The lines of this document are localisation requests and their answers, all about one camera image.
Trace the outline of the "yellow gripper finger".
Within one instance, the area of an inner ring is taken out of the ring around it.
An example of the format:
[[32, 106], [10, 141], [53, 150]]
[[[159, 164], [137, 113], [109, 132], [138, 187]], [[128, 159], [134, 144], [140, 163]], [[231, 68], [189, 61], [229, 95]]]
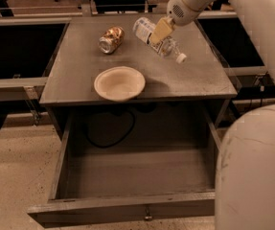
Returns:
[[171, 17], [162, 17], [156, 24], [154, 31], [149, 37], [151, 44], [158, 44], [174, 31], [174, 21]]

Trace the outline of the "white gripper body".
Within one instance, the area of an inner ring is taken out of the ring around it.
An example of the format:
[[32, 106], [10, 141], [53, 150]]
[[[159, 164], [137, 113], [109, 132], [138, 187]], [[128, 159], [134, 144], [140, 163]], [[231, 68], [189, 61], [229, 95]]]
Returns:
[[188, 25], [214, 1], [216, 0], [170, 0], [167, 5], [167, 21], [172, 26]]

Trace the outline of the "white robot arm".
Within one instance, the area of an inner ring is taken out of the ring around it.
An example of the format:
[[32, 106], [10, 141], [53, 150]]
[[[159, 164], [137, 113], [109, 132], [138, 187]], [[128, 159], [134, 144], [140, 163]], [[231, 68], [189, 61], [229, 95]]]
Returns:
[[[193, 22], [215, 0], [170, 0], [152, 42]], [[275, 85], [275, 0], [229, 0], [263, 63], [235, 70], [264, 90]], [[275, 104], [260, 105], [225, 132], [217, 160], [216, 230], [275, 230]]]

